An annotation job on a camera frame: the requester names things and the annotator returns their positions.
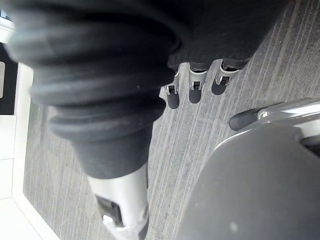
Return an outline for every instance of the white floor tile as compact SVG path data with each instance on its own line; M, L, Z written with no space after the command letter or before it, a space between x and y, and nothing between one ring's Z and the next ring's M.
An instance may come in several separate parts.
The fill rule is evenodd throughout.
M42 240L12 198L0 200L0 239Z
M11 197L13 161L13 159L0 160L0 200Z
M43 240L60 240L23 194L15 196L13 199Z
M14 158L16 119L14 115L0 115L0 160Z
M16 79L14 114L16 129L13 157L12 197L20 196L24 191L25 161L30 113L29 89L32 86L34 71L27 65L19 63Z

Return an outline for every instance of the gray carpet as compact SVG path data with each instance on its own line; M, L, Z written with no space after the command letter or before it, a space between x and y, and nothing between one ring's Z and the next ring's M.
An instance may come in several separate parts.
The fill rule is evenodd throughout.
M148 240L175 239L182 212L206 158L232 134L228 119L253 107L320 97L320 0L297 0L221 96L211 93L218 61L198 104L188 100L181 69L180 107L154 124L149 157ZM46 127L53 109L31 105L24 194L61 240L111 240L70 145Z

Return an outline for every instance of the black fabric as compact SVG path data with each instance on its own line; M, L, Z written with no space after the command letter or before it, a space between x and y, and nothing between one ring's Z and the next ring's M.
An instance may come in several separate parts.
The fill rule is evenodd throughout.
M34 69L33 101L56 107L52 130L102 179L148 161L168 65L247 62L287 2L0 0L16 26L8 51Z

